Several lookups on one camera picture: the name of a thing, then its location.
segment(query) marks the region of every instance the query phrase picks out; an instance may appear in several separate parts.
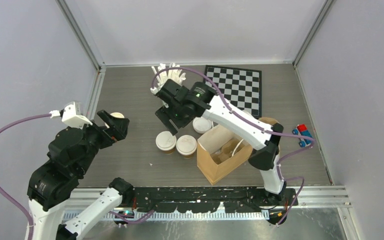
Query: cardboard box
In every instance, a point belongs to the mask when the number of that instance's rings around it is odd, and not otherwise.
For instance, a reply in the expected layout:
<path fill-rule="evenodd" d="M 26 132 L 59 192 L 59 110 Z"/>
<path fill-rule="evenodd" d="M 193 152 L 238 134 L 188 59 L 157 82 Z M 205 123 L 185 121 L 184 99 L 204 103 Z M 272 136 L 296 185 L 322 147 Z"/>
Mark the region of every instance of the cardboard box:
<path fill-rule="evenodd" d="M 198 138 L 197 166 L 211 185 L 227 176 L 250 157 L 253 148 L 245 141 L 242 141 L 232 157 L 228 156 L 240 140 L 241 137 L 221 125 L 215 126 Z"/>

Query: white wall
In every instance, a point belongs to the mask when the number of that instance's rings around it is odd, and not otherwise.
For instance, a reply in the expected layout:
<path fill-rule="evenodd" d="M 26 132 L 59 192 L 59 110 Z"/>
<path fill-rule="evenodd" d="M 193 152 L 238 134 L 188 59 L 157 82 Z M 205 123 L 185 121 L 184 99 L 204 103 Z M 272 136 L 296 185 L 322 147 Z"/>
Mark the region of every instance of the white wall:
<path fill-rule="evenodd" d="M 0 128 L 15 120 L 87 103 L 96 77 L 53 0 L 0 0 Z M 65 126 L 40 119 L 0 135 L 0 184 L 27 207 L 32 172 Z M 24 239 L 27 220 L 0 195 L 0 240 Z"/>
<path fill-rule="evenodd" d="M 336 1 L 298 70 L 333 179 L 384 239 L 384 1 Z"/>
<path fill-rule="evenodd" d="M 107 65 L 291 62 L 324 2 L 68 1 Z"/>

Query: wood grain surface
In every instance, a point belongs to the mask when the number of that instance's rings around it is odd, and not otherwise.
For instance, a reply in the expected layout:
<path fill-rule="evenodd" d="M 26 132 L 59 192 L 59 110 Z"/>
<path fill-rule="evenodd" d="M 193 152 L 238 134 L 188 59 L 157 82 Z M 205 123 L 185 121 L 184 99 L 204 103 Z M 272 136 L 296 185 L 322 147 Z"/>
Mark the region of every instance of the wood grain surface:
<path fill-rule="evenodd" d="M 190 66 L 204 72 L 205 66 Z M 263 117 L 277 119 L 285 133 L 291 133 L 298 124 L 306 124 L 314 134 L 298 79 L 291 64 L 230 65 L 262 71 Z M 130 119 L 125 140 L 102 149 L 95 157 L 80 187 L 107 187 L 116 177 L 121 177 L 137 187 L 210 186 L 197 167 L 196 156 L 185 159 L 178 152 L 167 155 L 155 145 L 156 136 L 166 131 L 155 116 L 161 101 L 150 92 L 154 73 L 150 67 L 114 67 L 106 70 L 97 110 L 120 112 Z M 187 72 L 186 87 L 202 78 Z M 101 125 L 99 117 L 96 122 Z M 190 123 L 176 135 L 199 138 Z M 299 149 L 299 140 L 283 137 L 280 154 Z M 281 166 L 285 178 L 303 176 L 306 185 L 329 185 L 329 178 L 318 147 L 304 151 L 285 160 Z M 260 172 L 248 162 L 235 169 L 216 186 L 262 186 Z M 300 185 L 289 182 L 288 185 Z"/>

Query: red and blue toy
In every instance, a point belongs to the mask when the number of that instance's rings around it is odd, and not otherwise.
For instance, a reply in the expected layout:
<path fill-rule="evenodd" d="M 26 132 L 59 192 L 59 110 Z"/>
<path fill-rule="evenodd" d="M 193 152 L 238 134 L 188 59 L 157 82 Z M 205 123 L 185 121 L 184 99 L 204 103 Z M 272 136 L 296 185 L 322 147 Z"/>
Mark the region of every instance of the red and blue toy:
<path fill-rule="evenodd" d="M 306 137 L 313 138 L 311 136 L 310 132 L 308 131 L 308 129 L 307 129 L 305 124 L 300 124 L 300 125 L 296 126 L 296 128 L 294 130 L 292 130 L 292 133 L 294 135 L 301 135 L 301 136 L 306 136 Z M 300 138 L 300 140 L 301 141 L 299 141 L 299 146 L 301 148 L 305 148 L 305 147 L 307 147 L 308 145 L 311 144 L 310 140 L 302 139 L 302 138 Z"/>

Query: chessboard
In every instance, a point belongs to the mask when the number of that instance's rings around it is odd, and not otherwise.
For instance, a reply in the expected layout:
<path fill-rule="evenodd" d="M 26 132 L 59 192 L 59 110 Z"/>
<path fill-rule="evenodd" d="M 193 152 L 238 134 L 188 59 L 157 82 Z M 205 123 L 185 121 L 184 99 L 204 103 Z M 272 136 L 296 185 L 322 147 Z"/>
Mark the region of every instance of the chessboard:
<path fill-rule="evenodd" d="M 224 98 L 255 118 L 262 116 L 262 72 L 225 66 L 205 66 L 209 77 L 223 93 Z"/>

